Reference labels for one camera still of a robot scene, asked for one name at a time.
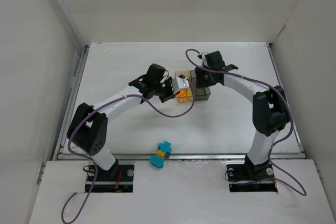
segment table surface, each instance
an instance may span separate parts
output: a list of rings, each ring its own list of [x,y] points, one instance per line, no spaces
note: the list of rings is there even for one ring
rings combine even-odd
[[[221,224],[333,224],[321,181],[312,160],[276,160],[307,190],[300,196],[281,183],[278,193],[230,193],[224,161],[166,161],[158,170],[149,161],[134,168],[133,193],[91,194],[75,223],[221,223]],[[77,214],[87,161],[47,162],[29,224],[61,224],[61,210],[70,195],[65,219]],[[298,188],[275,169],[275,176]]]
[[[219,50],[226,64],[239,67],[238,73],[273,86],[279,84],[264,42],[92,43],[75,108],[83,102],[97,103],[118,93],[146,73],[152,63],[162,65],[172,76],[175,71],[192,70],[184,54],[188,48],[201,52]],[[191,57],[200,63],[196,54]],[[175,154],[247,153],[255,134],[252,105],[234,90],[219,84],[211,87],[211,93],[208,101],[197,102],[190,113],[176,119],[159,115],[145,103],[129,109],[109,123],[109,149],[114,154],[148,154],[157,150],[159,142],[169,141]],[[179,104],[176,99],[163,104],[158,98],[151,101],[172,115],[182,113],[191,105]],[[294,134],[274,149],[274,153],[298,152]]]

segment cable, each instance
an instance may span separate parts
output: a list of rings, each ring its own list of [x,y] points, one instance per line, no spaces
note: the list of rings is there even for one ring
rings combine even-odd
[[[282,101],[282,103],[285,105],[286,107],[286,111],[288,113],[288,116],[289,116],[289,121],[290,121],[290,129],[289,129],[289,132],[288,134],[283,137],[282,139],[278,140],[278,141],[275,141],[273,143],[273,145],[271,146],[271,148],[269,149],[269,152],[268,152],[268,160],[269,162],[276,168],[278,168],[280,171],[282,171],[283,173],[287,174],[289,177],[291,177],[302,189],[303,192],[300,192],[299,190],[297,190],[296,188],[294,188],[293,186],[289,185],[287,182],[283,181],[282,179],[279,179],[279,178],[264,178],[264,179],[261,179],[261,180],[258,180],[258,181],[253,181],[253,182],[248,182],[248,183],[243,183],[241,184],[242,186],[243,185],[253,185],[253,184],[256,184],[258,182],[261,182],[261,181],[266,181],[266,180],[277,180],[277,181],[280,181],[282,183],[284,183],[286,186],[290,187],[291,189],[293,189],[294,191],[296,191],[298,194],[302,195],[302,196],[306,196],[307,195],[307,192],[305,190],[305,188],[302,186],[302,184],[293,176],[291,175],[289,172],[285,171],[284,169],[280,168],[279,166],[277,166],[276,164],[273,163],[273,161],[271,160],[271,153],[272,153],[272,150],[274,148],[274,146],[276,146],[277,144],[283,142],[284,140],[286,140],[287,138],[289,138],[289,136],[292,134],[293,130],[294,130],[294,123],[293,123],[293,115],[288,107],[288,103],[286,101],[286,99],[281,95],[281,93],[275,89],[273,86],[271,86],[270,84],[266,83],[266,82],[263,82],[263,81],[259,81],[259,80],[255,80],[255,79],[252,79],[252,78],[249,78],[249,77],[245,77],[245,76],[242,76],[240,74],[236,74],[236,73],[231,73],[231,72],[225,72],[225,71],[216,71],[216,70],[210,70],[210,69],[207,69],[207,68],[203,68],[199,65],[197,65],[196,63],[194,63],[188,53],[192,51],[192,52],[196,52],[198,54],[200,54],[200,52],[196,49],[188,49],[186,52],[185,52],[185,55],[188,59],[188,61],[194,65],[195,67],[199,68],[199,69],[202,69],[204,71],[207,71],[207,72],[210,72],[210,73],[221,73],[221,74],[227,74],[227,75],[230,75],[230,76],[236,76],[236,77],[239,77],[239,78],[243,78],[247,81],[251,81],[251,82],[254,82],[254,83],[258,83],[258,84],[262,84],[264,86],[267,86],[269,89],[272,89],[272,91],[274,91],[278,97],[280,98],[280,100]]]
[[[192,90],[193,90],[193,93],[196,93],[195,92],[195,88],[194,88],[194,86],[192,85],[192,83],[191,83],[191,81],[189,81],[189,79],[187,79],[188,80],[188,83],[189,83],[189,86],[192,88]],[[193,102],[192,102],[192,104],[191,104],[191,106],[190,106],[190,108],[189,109],[187,109],[185,112],[183,112],[183,113],[181,113],[181,114],[179,114],[179,115],[167,115],[167,114],[165,114],[165,113],[163,113],[163,112],[161,112],[160,110],[158,110],[148,99],[146,99],[145,97],[143,97],[143,96],[141,96],[141,95],[138,95],[138,94],[129,94],[129,95],[126,95],[125,97],[120,97],[120,98],[118,98],[118,99],[115,99],[115,100],[113,100],[113,101],[111,101],[111,102],[108,102],[108,103],[106,103],[106,104],[104,104],[104,105],[102,105],[102,106],[100,106],[99,108],[97,108],[97,109],[95,109],[94,111],[92,111],[91,113],[89,113],[78,125],[77,125],[77,127],[75,128],[75,130],[72,132],[72,134],[70,135],[70,138],[69,138],[69,142],[68,142],[68,150],[69,150],[69,152],[70,153],[72,153],[72,154],[74,154],[74,155],[77,155],[77,156],[80,156],[80,157],[83,157],[83,158],[86,158],[86,159],[88,159],[88,160],[90,160],[90,161],[93,161],[93,164],[94,164],[94,171],[95,171],[95,175],[94,175],[94,177],[93,177],[93,180],[92,180],[92,184],[91,184],[91,186],[90,186],[90,188],[89,188],[89,190],[88,190],[88,192],[87,192],[87,195],[86,195],[86,197],[85,197],[85,199],[84,199],[84,201],[83,201],[83,203],[82,203],[82,205],[80,206],[80,208],[79,208],[79,210],[78,210],[78,213],[76,214],[76,216],[73,218],[73,220],[72,221],[70,221],[70,222],[66,222],[65,221],[65,219],[64,219],[64,211],[65,211],[65,208],[66,208],[66,206],[68,205],[68,203],[69,203],[69,201],[77,194],[77,193],[74,193],[74,194],[72,194],[70,197],[69,197],[69,199],[65,202],[65,204],[64,204],[64,206],[63,206],[63,209],[62,209],[62,212],[61,212],[61,219],[62,219],[62,222],[64,223],[64,224],[72,224],[72,223],[74,223],[76,220],[77,220],[77,218],[79,217],[79,215],[80,215],[80,213],[82,212],[82,210],[83,210],[83,207],[84,207],[84,205],[85,205],[85,203],[86,203],[86,201],[88,200],[88,198],[89,198],[89,196],[90,196],[90,193],[92,192],[92,189],[93,189],[93,186],[94,186],[94,184],[95,184],[95,182],[96,182],[96,180],[97,180],[97,176],[98,176],[98,173],[97,173],[97,170],[98,170],[98,165],[95,163],[95,161],[93,160],[93,158],[92,157],[90,157],[90,156],[87,156],[87,155],[85,155],[85,154],[81,154],[81,153],[77,153],[77,152],[74,152],[72,149],[71,149],[71,143],[72,143],[72,140],[74,139],[74,137],[75,137],[75,135],[77,134],[77,132],[79,131],[79,129],[94,115],[94,114],[96,114],[98,111],[100,111],[100,110],[102,110],[102,109],[104,109],[104,108],[106,108],[106,107],[108,107],[108,106],[110,106],[110,105],[112,105],[112,104],[114,104],[114,103],[116,103],[116,102],[119,102],[119,101],[121,101],[121,100],[123,100],[123,99],[126,99],[126,98],[129,98],[129,97],[138,97],[138,98],[141,98],[143,101],[145,101],[146,103],[148,103],[149,104],[149,106],[151,106],[157,113],[159,113],[160,115],[163,115],[163,116],[165,116],[165,117],[167,117],[167,118],[179,118],[180,116],[183,116],[183,115],[185,115],[186,113],[188,113],[192,108],[193,108],[193,106],[194,106],[194,104],[195,104],[195,96],[194,96],[194,98],[193,98]]]

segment yellow object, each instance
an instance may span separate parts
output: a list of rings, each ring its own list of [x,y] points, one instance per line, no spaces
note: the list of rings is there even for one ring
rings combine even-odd
[[[177,71],[175,72],[175,76],[180,76],[180,75],[186,76],[190,81],[191,81],[191,74],[190,71]],[[193,97],[193,91],[191,88],[185,91],[181,91],[177,96],[177,100],[179,103],[184,103],[184,102],[192,102],[194,100]]]
[[[160,158],[164,158],[164,152],[162,152],[161,150],[158,150],[156,155]]]

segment beige wall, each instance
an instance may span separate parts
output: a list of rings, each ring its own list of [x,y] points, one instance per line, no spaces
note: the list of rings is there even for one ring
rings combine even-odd
[[[272,51],[308,158],[336,214],[336,0],[300,0]]]
[[[26,223],[74,47],[49,0],[0,0],[0,222]]]
[[[298,0],[65,0],[87,42],[273,42]]]

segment white table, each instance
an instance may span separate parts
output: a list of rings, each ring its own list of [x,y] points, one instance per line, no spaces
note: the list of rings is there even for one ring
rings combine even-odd
[[[311,160],[275,161],[307,190],[300,196],[278,183],[279,193],[230,193],[224,161],[166,161],[157,170],[149,161],[135,163],[133,193],[90,195],[80,224],[333,224],[326,195]],[[70,195],[83,192],[87,161],[48,162],[29,224],[59,224]],[[298,186],[275,169],[275,176]],[[76,215],[85,193],[76,195],[65,211]]]
[[[85,102],[100,102],[122,90],[146,73],[152,63],[169,70],[192,70],[184,52],[219,50],[226,64],[235,64],[238,72],[273,86],[278,80],[267,45],[264,42],[138,42],[93,43],[83,71],[75,108]],[[200,63],[196,54],[192,58]],[[163,141],[172,143],[177,154],[247,153],[255,133],[252,105],[235,91],[218,84],[211,87],[208,101],[197,102],[187,115],[169,119],[157,114],[147,104],[132,108],[110,122],[107,141],[114,154],[148,154]],[[161,104],[151,100],[167,114],[179,114],[191,104],[175,99]],[[289,125],[278,139],[287,134]],[[275,147],[274,153],[299,153],[294,134]]]

